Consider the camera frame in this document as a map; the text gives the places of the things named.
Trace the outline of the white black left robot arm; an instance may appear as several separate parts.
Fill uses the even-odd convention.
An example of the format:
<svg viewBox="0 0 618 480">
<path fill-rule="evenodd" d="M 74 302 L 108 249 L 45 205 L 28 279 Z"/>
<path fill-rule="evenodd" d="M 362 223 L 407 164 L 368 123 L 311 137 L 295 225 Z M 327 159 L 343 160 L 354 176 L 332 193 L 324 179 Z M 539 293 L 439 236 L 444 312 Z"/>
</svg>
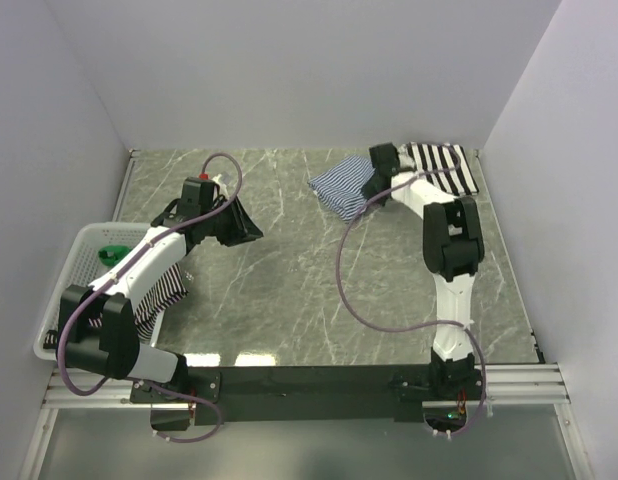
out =
<svg viewBox="0 0 618 480">
<path fill-rule="evenodd" d="M 189 391 L 186 358 L 140 339 L 137 316 L 148 300 L 174 285 L 178 263 L 207 238 L 232 247 L 262 238 L 237 195 L 220 178 L 187 178 L 179 198 L 150 223 L 140 242 L 107 274 L 62 294 L 56 359 L 104 379 L 153 382 L 165 401 Z"/>
</svg>

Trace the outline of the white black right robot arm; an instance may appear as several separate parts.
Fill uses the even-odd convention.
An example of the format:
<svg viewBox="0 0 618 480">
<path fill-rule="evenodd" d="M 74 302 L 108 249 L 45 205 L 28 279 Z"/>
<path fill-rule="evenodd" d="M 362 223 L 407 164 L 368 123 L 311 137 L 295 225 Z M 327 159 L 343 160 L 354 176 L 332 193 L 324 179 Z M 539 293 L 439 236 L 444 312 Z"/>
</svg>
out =
<svg viewBox="0 0 618 480">
<path fill-rule="evenodd" d="M 436 333 L 428 387 L 449 399 L 479 380 L 470 338 L 471 298 L 485 248 L 478 208 L 469 196 L 454 196 L 425 178 L 414 179 L 416 163 L 399 156 L 391 143 L 369 149 L 374 173 L 362 187 L 365 199 L 389 196 L 423 221 L 422 254 L 436 289 Z"/>
</svg>

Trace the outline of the blue white striped tank top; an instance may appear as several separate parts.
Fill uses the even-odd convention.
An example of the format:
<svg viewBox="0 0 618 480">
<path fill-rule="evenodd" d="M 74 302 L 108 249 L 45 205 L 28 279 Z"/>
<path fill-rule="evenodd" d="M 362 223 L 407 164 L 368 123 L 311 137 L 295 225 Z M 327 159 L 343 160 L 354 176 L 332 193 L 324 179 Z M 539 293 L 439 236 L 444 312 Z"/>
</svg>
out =
<svg viewBox="0 0 618 480">
<path fill-rule="evenodd" d="M 350 223 L 365 208 L 365 203 L 383 190 L 375 185 L 375 174 L 370 159 L 350 155 L 310 179 L 308 185 L 328 210 Z"/>
</svg>

